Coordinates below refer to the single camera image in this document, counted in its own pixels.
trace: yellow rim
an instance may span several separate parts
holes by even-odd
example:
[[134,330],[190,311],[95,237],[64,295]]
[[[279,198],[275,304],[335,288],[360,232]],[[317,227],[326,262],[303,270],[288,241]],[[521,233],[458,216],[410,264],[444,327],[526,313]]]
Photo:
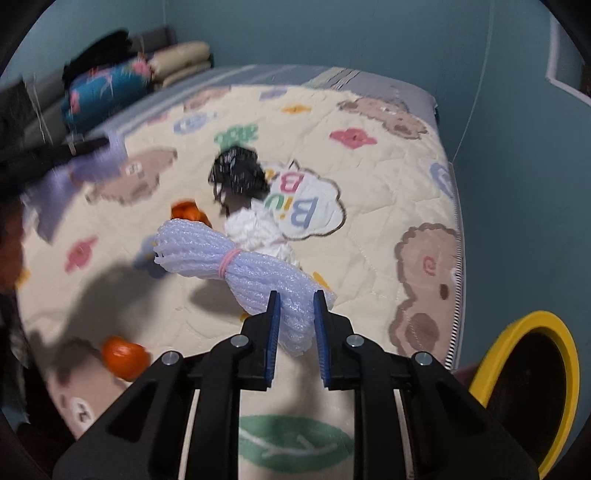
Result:
[[562,320],[550,312],[532,312],[509,325],[488,350],[470,385],[470,393],[486,407],[507,358],[517,343],[531,332],[543,333],[556,344],[566,372],[566,397],[560,426],[548,454],[538,467],[540,478],[544,478],[554,465],[570,433],[579,399],[577,349]]

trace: pink rubber band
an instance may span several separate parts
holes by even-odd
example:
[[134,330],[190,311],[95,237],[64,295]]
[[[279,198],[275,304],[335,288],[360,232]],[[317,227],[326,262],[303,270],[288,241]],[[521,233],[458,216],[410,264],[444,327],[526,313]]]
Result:
[[219,277],[222,280],[224,278],[226,278],[226,269],[228,268],[228,265],[230,265],[232,260],[234,260],[234,257],[240,253],[242,253],[241,249],[234,248],[234,249],[230,250],[226,255],[223,256],[222,262],[220,263],[220,268],[217,271],[217,274],[219,275]]

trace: quilted bedspread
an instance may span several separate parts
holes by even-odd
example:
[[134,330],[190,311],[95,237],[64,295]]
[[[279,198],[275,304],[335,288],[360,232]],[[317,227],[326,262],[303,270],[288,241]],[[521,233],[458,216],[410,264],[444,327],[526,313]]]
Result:
[[[50,394],[76,436],[126,384],[102,365],[121,335],[157,358],[208,351],[245,314],[225,283],[153,262],[171,204],[194,199],[213,228],[225,212],[207,176],[220,149],[257,151],[264,200],[302,270],[337,294],[334,311],[391,352],[456,354],[461,249],[437,131],[402,102],[300,86],[213,87],[126,135],[120,176],[76,197],[55,241],[26,241],[21,317]],[[241,399],[240,475],[352,472],[353,396],[322,386],[317,353],[280,350],[273,387]]]

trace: blue floral pillow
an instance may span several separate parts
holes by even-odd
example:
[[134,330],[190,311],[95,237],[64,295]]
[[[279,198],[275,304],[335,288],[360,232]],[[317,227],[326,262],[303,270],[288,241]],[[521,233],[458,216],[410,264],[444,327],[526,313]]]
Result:
[[86,133],[148,93],[152,71],[141,58],[91,70],[72,83],[61,106],[74,133]]

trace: metal screw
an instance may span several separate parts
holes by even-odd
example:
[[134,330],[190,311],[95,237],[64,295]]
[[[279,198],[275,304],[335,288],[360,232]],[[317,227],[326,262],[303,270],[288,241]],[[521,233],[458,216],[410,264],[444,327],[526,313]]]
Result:
[[250,340],[248,339],[248,337],[246,335],[234,335],[231,339],[230,339],[230,343],[235,346],[236,348],[240,348],[241,346],[246,346],[248,345],[248,342]]
[[419,365],[426,367],[427,365],[431,365],[433,363],[433,357],[430,353],[427,352],[419,352],[414,356],[414,361]]
[[353,348],[362,346],[364,341],[365,340],[361,335],[349,335],[347,337],[347,345],[352,346]]
[[169,366],[174,365],[180,358],[181,356],[178,354],[178,352],[170,350],[162,356],[162,363]]

